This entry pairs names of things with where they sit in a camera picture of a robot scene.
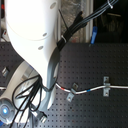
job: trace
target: metal clip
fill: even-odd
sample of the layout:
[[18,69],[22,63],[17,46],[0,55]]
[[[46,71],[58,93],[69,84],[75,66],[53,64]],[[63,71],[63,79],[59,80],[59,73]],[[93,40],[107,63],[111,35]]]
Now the metal clip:
[[110,1],[109,0],[107,1],[108,1],[108,5],[110,6],[110,8],[113,9],[113,6],[111,5]]
[[76,83],[73,84],[73,87],[71,89],[71,92],[67,96],[67,101],[71,102],[74,95],[76,94],[76,91],[78,89],[78,85]]
[[3,76],[6,77],[8,75],[8,73],[9,73],[8,68],[7,67],[4,67],[4,69],[2,71]]
[[109,83],[109,77],[108,76],[104,77],[103,84],[105,85],[105,88],[103,88],[103,96],[109,97],[110,83]]

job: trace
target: hole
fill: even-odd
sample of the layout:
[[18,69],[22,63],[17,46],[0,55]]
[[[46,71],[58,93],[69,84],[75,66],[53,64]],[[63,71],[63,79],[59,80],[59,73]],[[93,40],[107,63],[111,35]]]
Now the hole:
[[55,6],[56,6],[56,2],[54,2],[54,3],[50,6],[50,9],[55,8]]
[[38,50],[41,50],[41,49],[43,49],[43,46],[40,46],[40,47],[38,48]]
[[43,36],[45,37],[47,35],[47,33],[44,33]]

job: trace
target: white plastic casing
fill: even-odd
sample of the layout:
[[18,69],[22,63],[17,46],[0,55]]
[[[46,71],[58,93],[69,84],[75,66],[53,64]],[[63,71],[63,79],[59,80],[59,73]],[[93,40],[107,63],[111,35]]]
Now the white plastic casing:
[[6,26],[14,49],[43,78],[54,49],[59,0],[5,0]]

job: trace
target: cable clip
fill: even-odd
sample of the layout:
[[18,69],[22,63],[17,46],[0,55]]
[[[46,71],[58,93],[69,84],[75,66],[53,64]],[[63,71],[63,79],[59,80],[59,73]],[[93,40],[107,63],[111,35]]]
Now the cable clip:
[[108,5],[110,6],[110,8],[113,9],[113,6],[111,5],[110,1],[109,0],[107,1],[108,1]]
[[66,39],[64,38],[64,36],[62,35],[61,37],[64,39],[64,41],[65,41],[65,43],[66,43],[67,41],[66,41]]
[[104,76],[103,84],[105,85],[105,87],[103,88],[103,96],[109,97],[110,83],[108,76]]
[[71,92],[68,94],[67,101],[71,102],[73,97],[76,94],[76,91],[78,89],[78,85],[76,83],[73,84],[73,87],[71,89]]

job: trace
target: white cable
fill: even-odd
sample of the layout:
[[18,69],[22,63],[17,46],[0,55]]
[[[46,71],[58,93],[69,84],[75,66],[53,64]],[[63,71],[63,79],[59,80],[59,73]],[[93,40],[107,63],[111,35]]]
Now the white cable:
[[109,0],[107,0],[107,1],[108,1],[108,5],[110,6],[110,8],[113,9],[113,6],[112,6],[111,3],[109,2]]
[[110,88],[128,89],[128,86],[110,86]]
[[64,36],[62,35],[61,37],[64,39],[64,41],[65,41],[65,43],[66,43],[67,41],[66,41],[66,39],[64,38]]
[[104,88],[104,87],[105,87],[105,86],[99,86],[99,87],[95,87],[95,88],[92,88],[92,89],[89,89],[89,90],[76,92],[76,94],[83,94],[83,93],[95,91],[95,90],[98,90],[98,89],[101,89],[101,88]]
[[55,84],[58,88],[60,88],[61,90],[65,91],[65,92],[71,92],[70,90],[67,90],[65,88],[62,88],[58,83]]

